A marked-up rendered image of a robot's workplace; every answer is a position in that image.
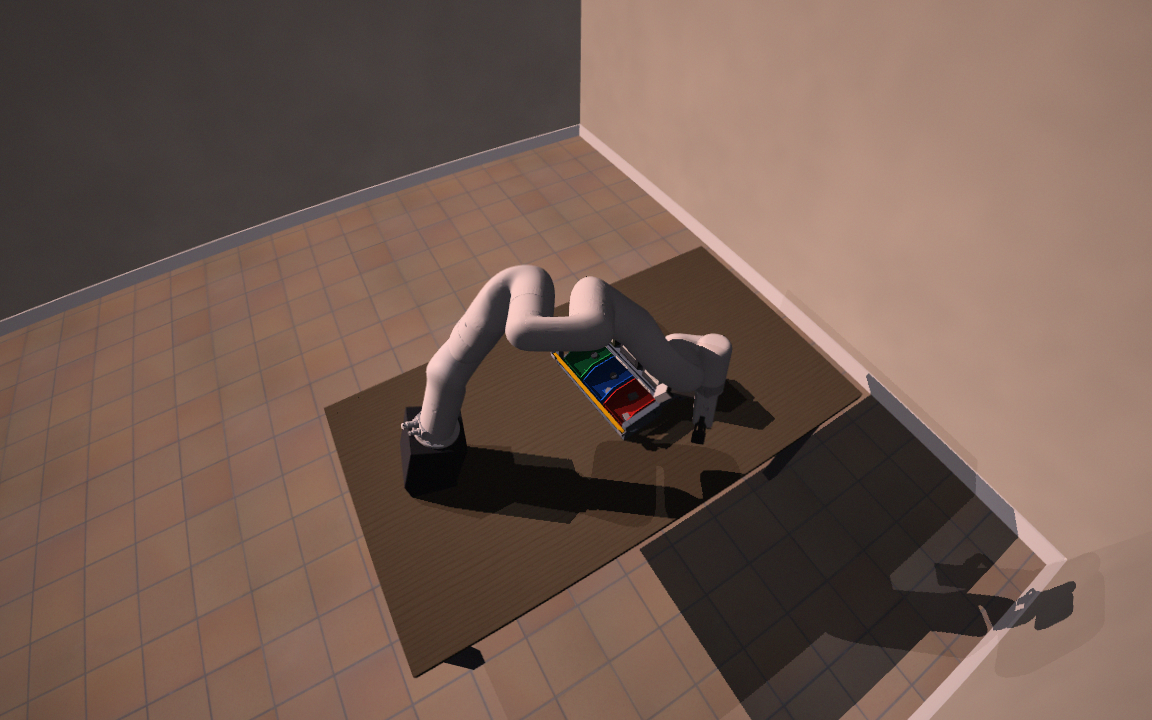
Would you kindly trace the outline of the blue bin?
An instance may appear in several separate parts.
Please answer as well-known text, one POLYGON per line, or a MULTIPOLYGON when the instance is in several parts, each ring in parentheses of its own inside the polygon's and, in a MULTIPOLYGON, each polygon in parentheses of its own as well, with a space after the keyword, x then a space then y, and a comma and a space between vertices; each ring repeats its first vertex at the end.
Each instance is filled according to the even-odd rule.
POLYGON ((593 393, 596 400, 604 404, 607 397, 611 397, 614 389, 626 386, 626 382, 632 381, 635 377, 628 372, 626 366, 623 366, 617 357, 609 357, 609 359, 604 361, 602 364, 596 365, 593 370, 582 379, 582 384, 593 393), (611 379, 611 373, 617 374, 616 379, 611 379), (605 388, 611 387, 607 395, 605 395, 605 388))

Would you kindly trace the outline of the yellow bar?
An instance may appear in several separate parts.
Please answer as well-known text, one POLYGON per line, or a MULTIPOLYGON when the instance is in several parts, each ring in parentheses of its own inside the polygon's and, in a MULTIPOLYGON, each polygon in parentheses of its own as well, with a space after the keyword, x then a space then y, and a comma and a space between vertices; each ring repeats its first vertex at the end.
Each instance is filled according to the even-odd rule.
POLYGON ((620 430, 621 433, 626 433, 626 430, 623 430, 622 427, 620 427, 620 424, 617 424, 617 420, 614 420, 613 416, 611 416, 611 414, 608 414, 608 411, 605 410, 605 407, 602 407, 602 404, 600 404, 600 402, 598 400, 596 400, 596 397, 593 396, 593 393, 591 393, 586 388, 586 386, 584 386, 584 384, 582 384, 579 381, 579 377, 573 374, 573 370, 570 369, 570 366, 567 366, 564 364, 564 361, 562 361, 561 357, 558 356, 558 354, 553 354, 553 355, 556 356, 556 359, 559 361, 559 363, 561 363, 562 366, 564 366, 564 369, 567 370, 567 372, 570 373, 570 376, 573 376, 573 381, 579 382, 581 388, 584 389, 588 393, 588 396, 589 397, 593 397, 594 404, 598 406, 598 407, 600 407, 600 409, 602 409, 602 414, 605 414, 605 416, 607 416, 607 418, 609 420, 612 420, 612 423, 614 424, 614 427, 616 427, 617 430, 620 430))

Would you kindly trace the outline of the dark grey metal shelf rack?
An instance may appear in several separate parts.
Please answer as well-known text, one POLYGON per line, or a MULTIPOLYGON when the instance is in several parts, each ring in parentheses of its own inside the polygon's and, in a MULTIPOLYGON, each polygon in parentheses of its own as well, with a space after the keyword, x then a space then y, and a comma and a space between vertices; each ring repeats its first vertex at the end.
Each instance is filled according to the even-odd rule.
MULTIPOLYGON (((611 354, 613 354, 614 357, 617 357, 617 361, 620 361, 620 363, 623 366, 626 366, 626 369, 628 370, 628 372, 630 372, 637 379, 637 381, 639 381, 641 384, 643 384, 643 387, 650 393, 650 395, 652 395, 654 397, 654 395, 655 395, 654 392, 657 389, 654 389, 653 386, 652 386, 652 384, 647 382, 646 379, 643 377, 643 366, 641 366, 639 369, 636 369, 631 363, 628 363, 628 361, 626 359, 626 356, 623 356, 622 354, 620 354, 620 347, 621 347, 621 344, 617 344, 616 347, 614 347, 611 343, 607 344, 607 346, 605 346, 605 348, 608 348, 608 350, 611 351, 611 354)), ((567 372, 567 370, 564 369, 564 366, 562 366, 561 363, 559 363, 559 361, 556 359, 556 356, 554 356, 553 354, 558 354, 558 356, 561 357, 562 361, 564 359, 564 356, 567 354, 564 355, 564 351, 552 351, 552 353, 550 353, 550 356, 552 356, 553 359, 556 361, 558 365, 562 367, 563 372, 568 377, 570 377, 570 379, 573 381, 573 376, 570 376, 570 373, 567 372)), ((573 384, 575 384, 575 386, 579 387, 579 389, 582 392, 582 395, 585 395, 588 397, 588 400, 591 402, 591 404, 593 404, 596 407, 596 410, 598 410, 599 414, 602 414, 602 410, 600 410, 600 407, 598 407, 598 406, 594 404, 593 397, 589 397, 588 393, 584 389, 581 388, 579 382, 573 381, 573 384)), ((675 397, 679 397, 680 401, 684 400, 684 397, 673 395, 673 397, 669 397, 669 400, 667 400, 667 404, 669 404, 669 402, 672 400, 675 400, 675 397)), ((662 404, 658 404, 658 402, 655 401, 654 404, 645 407, 645 409, 643 409, 643 411, 641 411, 641 414, 636 414, 636 415, 631 416, 630 419, 626 420, 626 423, 622 423, 622 429, 626 430, 627 433, 621 433, 620 430, 617 430, 616 427, 614 427, 612 420, 609 420, 607 418, 607 416, 605 416, 605 414, 602 414, 602 416, 604 416, 605 420, 608 420, 608 423, 611 424, 611 427, 614 429, 614 430, 616 430, 617 434, 620 434, 620 437, 622 439, 627 439, 628 437, 634 435, 634 433, 636 433, 637 430, 646 427, 646 424, 649 424, 650 420, 655 420, 658 418, 658 416, 660 416, 660 411, 662 411, 662 407, 664 406, 666 406, 666 402, 662 402, 662 404), (628 434, 628 432, 630 432, 630 434, 628 434)))

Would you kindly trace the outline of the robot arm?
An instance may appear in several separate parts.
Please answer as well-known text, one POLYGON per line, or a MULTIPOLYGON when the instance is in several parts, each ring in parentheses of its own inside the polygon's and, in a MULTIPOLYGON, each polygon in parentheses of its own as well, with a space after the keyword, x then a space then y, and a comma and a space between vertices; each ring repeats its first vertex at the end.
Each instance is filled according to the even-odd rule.
POLYGON ((494 275, 430 361, 419 418, 401 429, 412 429, 408 433, 429 448, 453 445, 468 379, 505 333, 520 350, 538 353, 593 351, 616 340, 662 382, 658 404, 673 395, 695 397, 694 389, 704 397, 721 395, 732 359, 732 342, 722 334, 664 336, 644 306, 596 276, 573 286, 570 316, 554 316, 554 304, 556 290, 540 266, 509 266, 494 275))

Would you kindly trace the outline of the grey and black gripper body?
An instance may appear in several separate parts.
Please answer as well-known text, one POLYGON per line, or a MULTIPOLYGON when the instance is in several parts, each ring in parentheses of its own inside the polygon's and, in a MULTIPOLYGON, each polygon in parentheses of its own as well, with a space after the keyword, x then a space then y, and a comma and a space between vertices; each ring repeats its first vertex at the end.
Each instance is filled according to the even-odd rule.
POLYGON ((717 397, 719 395, 704 397, 698 391, 695 392, 694 407, 692 407, 692 424, 698 423, 700 416, 705 416, 705 424, 707 429, 712 427, 714 414, 717 414, 717 397))

